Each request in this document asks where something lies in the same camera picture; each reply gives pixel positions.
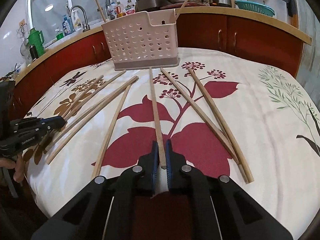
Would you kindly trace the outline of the person left hand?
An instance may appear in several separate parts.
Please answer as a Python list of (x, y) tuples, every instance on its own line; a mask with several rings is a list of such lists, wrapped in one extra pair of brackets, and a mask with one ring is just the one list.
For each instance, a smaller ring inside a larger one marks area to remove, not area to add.
[(19, 153), (17, 155), (17, 160), (11, 160), (8, 158), (1, 158), (0, 161), (1, 167), (7, 168), (7, 169), (14, 169), (14, 181), (17, 183), (21, 183), (24, 180), (24, 166), (25, 162), (23, 160), (22, 154)]

